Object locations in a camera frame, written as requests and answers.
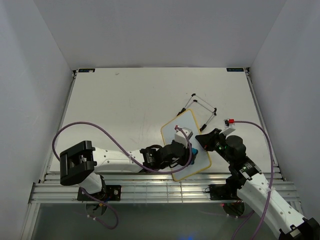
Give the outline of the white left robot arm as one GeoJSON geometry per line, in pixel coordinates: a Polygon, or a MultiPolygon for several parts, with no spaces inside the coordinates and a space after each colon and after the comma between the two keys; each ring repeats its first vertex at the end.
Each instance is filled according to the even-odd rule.
{"type": "Polygon", "coordinates": [[[60,153],[60,184],[78,185],[100,200],[106,195],[106,187],[99,172],[150,173],[184,167],[194,164],[198,152],[174,140],[165,146],[151,145],[128,153],[94,147],[85,140],[60,153]]]}

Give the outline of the blue whiteboard eraser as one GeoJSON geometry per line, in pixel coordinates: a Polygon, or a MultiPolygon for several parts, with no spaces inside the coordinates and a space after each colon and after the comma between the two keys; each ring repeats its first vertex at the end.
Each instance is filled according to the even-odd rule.
{"type": "Polygon", "coordinates": [[[196,148],[192,148],[191,152],[192,152],[192,157],[191,157],[190,164],[193,165],[195,163],[195,159],[199,151],[196,148]]]}

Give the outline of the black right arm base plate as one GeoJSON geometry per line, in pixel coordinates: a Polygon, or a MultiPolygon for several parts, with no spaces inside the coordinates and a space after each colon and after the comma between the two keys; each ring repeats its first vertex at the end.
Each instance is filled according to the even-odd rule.
{"type": "Polygon", "coordinates": [[[212,201],[214,200],[239,200],[237,197],[237,189],[229,184],[210,184],[209,195],[212,201]]]}

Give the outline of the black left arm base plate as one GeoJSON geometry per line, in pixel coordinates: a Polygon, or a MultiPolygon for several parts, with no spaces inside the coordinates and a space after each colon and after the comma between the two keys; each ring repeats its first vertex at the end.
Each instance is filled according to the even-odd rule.
{"type": "MultiPolygon", "coordinates": [[[[122,186],[121,185],[106,185],[105,189],[91,194],[92,197],[100,200],[100,201],[120,201],[121,200],[121,193],[122,193],[122,186]]],[[[93,201],[92,198],[85,195],[81,189],[78,189],[77,198],[78,201],[88,202],[93,201]]]]}

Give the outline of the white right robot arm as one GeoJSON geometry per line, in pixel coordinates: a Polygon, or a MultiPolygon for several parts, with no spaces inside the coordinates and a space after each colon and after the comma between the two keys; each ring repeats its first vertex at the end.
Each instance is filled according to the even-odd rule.
{"type": "Polygon", "coordinates": [[[231,177],[226,180],[226,194],[240,198],[260,216],[279,240],[318,240],[320,225],[293,209],[272,187],[259,167],[247,156],[243,139],[226,136],[215,128],[207,134],[197,135],[196,140],[207,152],[216,152],[228,164],[231,177]]]}

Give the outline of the yellow framed small whiteboard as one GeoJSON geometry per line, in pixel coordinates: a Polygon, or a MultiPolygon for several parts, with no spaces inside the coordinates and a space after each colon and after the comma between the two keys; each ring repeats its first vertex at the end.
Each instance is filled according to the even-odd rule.
{"type": "Polygon", "coordinates": [[[185,129],[187,129],[189,132],[192,132],[192,136],[190,137],[189,141],[191,143],[191,146],[194,149],[198,150],[198,153],[194,160],[194,164],[191,164],[183,170],[172,174],[173,180],[179,182],[183,179],[186,179],[192,175],[208,169],[212,165],[212,160],[209,153],[202,148],[202,146],[195,138],[195,136],[201,135],[201,132],[195,115],[191,109],[187,109],[179,116],[176,116],[174,119],[161,127],[160,131],[164,145],[168,145],[173,140],[175,140],[176,126],[184,129],[184,131],[185,129]]]}

